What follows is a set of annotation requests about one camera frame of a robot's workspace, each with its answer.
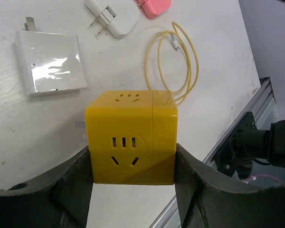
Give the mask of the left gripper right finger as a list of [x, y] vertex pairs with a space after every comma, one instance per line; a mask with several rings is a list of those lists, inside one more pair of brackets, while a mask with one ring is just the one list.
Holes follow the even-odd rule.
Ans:
[[243, 183], [176, 148], [175, 191], [183, 228], [285, 228], [285, 185]]

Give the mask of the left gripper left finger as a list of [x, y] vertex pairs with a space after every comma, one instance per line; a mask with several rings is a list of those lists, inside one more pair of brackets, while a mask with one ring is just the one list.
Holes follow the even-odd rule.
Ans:
[[92, 188], [85, 147], [47, 172], [0, 190], [0, 228], [84, 228]]

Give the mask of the yellow cube socket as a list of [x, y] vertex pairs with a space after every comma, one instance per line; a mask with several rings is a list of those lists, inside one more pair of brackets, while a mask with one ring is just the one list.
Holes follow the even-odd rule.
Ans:
[[172, 185], [178, 109], [165, 90], [105, 91], [85, 110], [97, 184]]

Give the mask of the white square charger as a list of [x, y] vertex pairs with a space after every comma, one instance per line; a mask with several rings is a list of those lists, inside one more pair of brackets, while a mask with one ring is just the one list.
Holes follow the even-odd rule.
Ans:
[[78, 36], [38, 32], [26, 17], [15, 33], [15, 48], [26, 95], [48, 95], [86, 88]]

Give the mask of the white plug adapter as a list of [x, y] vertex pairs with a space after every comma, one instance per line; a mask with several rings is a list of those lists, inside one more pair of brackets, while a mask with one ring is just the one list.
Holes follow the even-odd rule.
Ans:
[[95, 19], [89, 25], [99, 22], [103, 30], [108, 30], [116, 39], [128, 35], [137, 24], [139, 9], [133, 0], [85, 0], [85, 6]]

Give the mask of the pink plug adapter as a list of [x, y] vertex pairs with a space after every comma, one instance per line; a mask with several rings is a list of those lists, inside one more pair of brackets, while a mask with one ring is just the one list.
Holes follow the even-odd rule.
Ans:
[[137, 0], [137, 3], [149, 19], [160, 16], [171, 6], [171, 0]]

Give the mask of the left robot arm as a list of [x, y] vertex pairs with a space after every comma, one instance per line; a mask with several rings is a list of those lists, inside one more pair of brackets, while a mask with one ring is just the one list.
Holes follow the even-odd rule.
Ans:
[[[285, 120], [241, 131], [230, 149], [285, 168]], [[84, 148], [68, 161], [0, 190], [0, 228], [84, 228], [95, 178]], [[285, 228], [285, 185], [259, 188], [176, 149], [176, 198], [183, 228]]]

